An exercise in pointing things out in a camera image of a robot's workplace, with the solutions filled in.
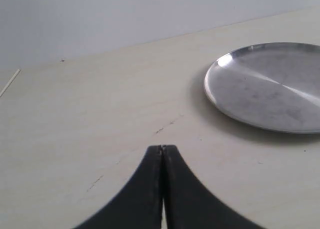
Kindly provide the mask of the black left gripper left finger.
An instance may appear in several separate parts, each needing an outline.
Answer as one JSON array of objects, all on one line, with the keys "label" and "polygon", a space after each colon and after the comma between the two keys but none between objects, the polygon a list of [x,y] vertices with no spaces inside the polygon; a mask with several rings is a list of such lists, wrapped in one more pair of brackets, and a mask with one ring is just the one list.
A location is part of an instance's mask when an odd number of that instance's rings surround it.
[{"label": "black left gripper left finger", "polygon": [[150,146],[125,186],[77,229],[160,229],[162,148]]}]

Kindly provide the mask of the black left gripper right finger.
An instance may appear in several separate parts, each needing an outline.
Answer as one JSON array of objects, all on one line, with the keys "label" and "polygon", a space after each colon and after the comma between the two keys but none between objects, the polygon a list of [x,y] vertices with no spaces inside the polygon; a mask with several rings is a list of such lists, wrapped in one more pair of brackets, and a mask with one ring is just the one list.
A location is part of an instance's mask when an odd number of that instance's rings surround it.
[{"label": "black left gripper right finger", "polygon": [[162,146],[168,229],[260,229],[214,196],[194,175],[175,145]]}]

